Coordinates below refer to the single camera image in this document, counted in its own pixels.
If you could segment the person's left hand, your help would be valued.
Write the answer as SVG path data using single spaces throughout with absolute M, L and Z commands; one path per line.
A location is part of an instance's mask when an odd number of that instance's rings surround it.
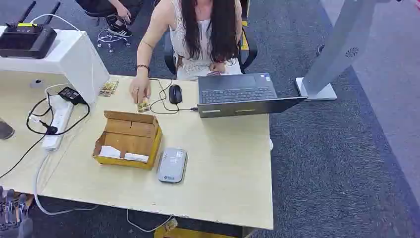
M 209 65 L 209 69 L 211 72 L 219 72 L 219 73 L 225 73 L 226 72 L 226 63 L 223 62 L 212 62 Z

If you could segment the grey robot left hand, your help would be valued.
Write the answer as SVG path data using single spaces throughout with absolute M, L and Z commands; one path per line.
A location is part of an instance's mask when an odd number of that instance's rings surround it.
M 27 196 L 0 187 L 0 237 L 33 238 L 34 224 L 29 217 Z

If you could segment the person's right hand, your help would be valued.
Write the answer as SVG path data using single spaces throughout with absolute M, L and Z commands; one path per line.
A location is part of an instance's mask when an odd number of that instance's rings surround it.
M 150 79 L 147 76 L 136 76 L 131 81 L 129 92 L 134 104 L 141 103 L 144 98 L 151 96 Z

